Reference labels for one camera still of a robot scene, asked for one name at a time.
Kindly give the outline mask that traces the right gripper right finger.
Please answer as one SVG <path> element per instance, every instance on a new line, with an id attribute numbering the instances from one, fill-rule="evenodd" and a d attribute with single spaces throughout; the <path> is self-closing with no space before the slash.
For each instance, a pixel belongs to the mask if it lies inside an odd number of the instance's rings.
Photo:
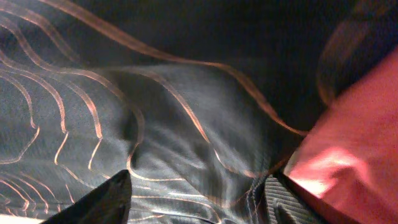
<path id="1" fill-rule="evenodd" d="M 253 222 L 259 224 L 327 224 L 288 186 L 281 174 L 254 180 L 255 211 Z"/>

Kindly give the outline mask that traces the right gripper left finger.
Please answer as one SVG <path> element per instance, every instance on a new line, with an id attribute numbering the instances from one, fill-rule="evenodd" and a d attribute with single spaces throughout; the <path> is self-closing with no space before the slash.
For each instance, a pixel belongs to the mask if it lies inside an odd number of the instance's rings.
<path id="1" fill-rule="evenodd" d="M 131 194 L 131 176 L 127 170 L 121 170 L 42 224 L 126 224 Z"/>

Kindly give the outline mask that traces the black orange-patterned jersey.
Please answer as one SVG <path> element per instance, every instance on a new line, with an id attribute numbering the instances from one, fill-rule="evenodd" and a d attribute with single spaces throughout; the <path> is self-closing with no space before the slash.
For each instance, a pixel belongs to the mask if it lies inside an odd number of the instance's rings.
<path id="1" fill-rule="evenodd" d="M 127 223 L 254 223 L 254 180 L 301 197 L 292 155 L 393 51 L 396 1 L 1 0 L 1 222 L 127 170 Z"/>

